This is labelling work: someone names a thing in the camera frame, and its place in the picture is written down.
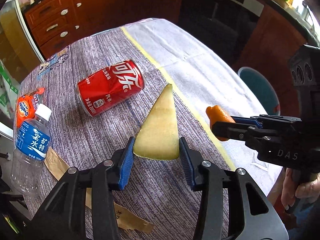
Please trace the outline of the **person's right hand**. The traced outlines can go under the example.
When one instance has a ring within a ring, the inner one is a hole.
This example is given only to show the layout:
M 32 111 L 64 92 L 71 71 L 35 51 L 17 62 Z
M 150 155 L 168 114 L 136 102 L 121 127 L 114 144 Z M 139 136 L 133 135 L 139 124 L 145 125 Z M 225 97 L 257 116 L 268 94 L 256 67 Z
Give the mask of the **person's right hand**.
M 313 203 L 319 198 L 319 173 L 314 181 L 302 183 L 299 186 L 295 186 L 292 174 L 293 170 L 287 168 L 281 193 L 281 203 L 286 210 L 294 205 L 296 199 L 306 198 L 310 203 Z

